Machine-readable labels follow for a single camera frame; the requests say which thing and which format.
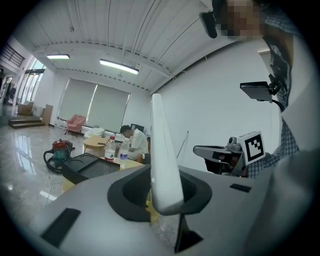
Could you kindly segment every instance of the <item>staircase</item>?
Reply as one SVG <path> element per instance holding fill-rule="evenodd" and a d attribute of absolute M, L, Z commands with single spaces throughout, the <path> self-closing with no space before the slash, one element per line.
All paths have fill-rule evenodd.
<path fill-rule="evenodd" d="M 44 126 L 45 123 L 40 119 L 11 119 L 8 121 L 8 125 L 13 129 L 20 129 L 27 127 Z"/>

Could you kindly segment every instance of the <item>white ceiling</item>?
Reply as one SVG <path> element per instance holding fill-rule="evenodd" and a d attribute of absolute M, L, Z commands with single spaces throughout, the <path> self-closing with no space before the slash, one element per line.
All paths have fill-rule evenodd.
<path fill-rule="evenodd" d="M 116 79 L 153 93 L 232 43 L 206 35 L 199 13 L 208 10 L 200 0 L 46 0 L 22 20 L 14 36 L 51 70 L 92 73 L 111 86 Z M 48 60 L 47 54 L 69 54 L 70 60 Z M 103 66 L 100 59 L 139 74 Z"/>

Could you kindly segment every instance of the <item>window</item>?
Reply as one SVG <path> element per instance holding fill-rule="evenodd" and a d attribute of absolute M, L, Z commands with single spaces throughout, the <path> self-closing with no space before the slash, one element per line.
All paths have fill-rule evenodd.
<path fill-rule="evenodd" d="M 31 101 L 32 101 L 32 102 L 35 100 L 36 92 L 37 92 L 39 83 L 40 83 L 41 78 L 42 78 L 43 75 L 44 75 L 44 73 L 41 73 L 41 74 L 39 75 L 38 80 L 37 80 L 36 83 L 35 83 L 34 89 L 33 89 L 33 91 L 32 91 L 32 96 L 31 96 Z"/>
<path fill-rule="evenodd" d="M 96 83 L 70 79 L 64 91 L 59 117 L 69 120 L 74 114 L 86 117 Z"/>
<path fill-rule="evenodd" d="M 128 92 L 105 85 L 70 79 L 58 116 L 63 120 L 69 120 L 74 114 L 85 116 L 86 125 L 90 127 L 119 132 L 129 96 Z"/>
<path fill-rule="evenodd" d="M 43 68 L 43 66 L 44 65 L 39 60 L 36 59 L 36 62 L 31 69 L 32 70 L 41 70 Z"/>
<path fill-rule="evenodd" d="M 129 93 L 98 84 L 93 96 L 87 124 L 119 132 L 122 125 Z"/>
<path fill-rule="evenodd" d="M 32 67 L 35 65 L 36 61 L 37 61 L 37 59 L 35 57 L 33 57 L 33 60 L 31 61 L 30 66 L 28 66 L 27 70 L 31 70 Z"/>

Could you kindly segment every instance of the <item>vacuum cleaner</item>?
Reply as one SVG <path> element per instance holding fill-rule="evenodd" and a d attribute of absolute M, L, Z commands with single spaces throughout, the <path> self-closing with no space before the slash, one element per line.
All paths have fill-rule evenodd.
<path fill-rule="evenodd" d="M 52 149 L 43 153 L 43 160 L 47 168 L 56 174 L 62 174 L 61 164 L 71 158 L 71 151 L 74 149 L 72 142 L 68 140 L 54 141 Z M 53 154 L 53 156 L 47 160 L 46 155 L 48 153 Z"/>

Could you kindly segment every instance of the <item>black box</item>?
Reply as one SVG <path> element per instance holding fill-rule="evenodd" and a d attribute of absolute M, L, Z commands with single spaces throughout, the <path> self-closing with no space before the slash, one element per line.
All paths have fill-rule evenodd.
<path fill-rule="evenodd" d="M 73 184 L 116 172 L 120 164 L 84 153 L 62 163 L 63 176 Z"/>

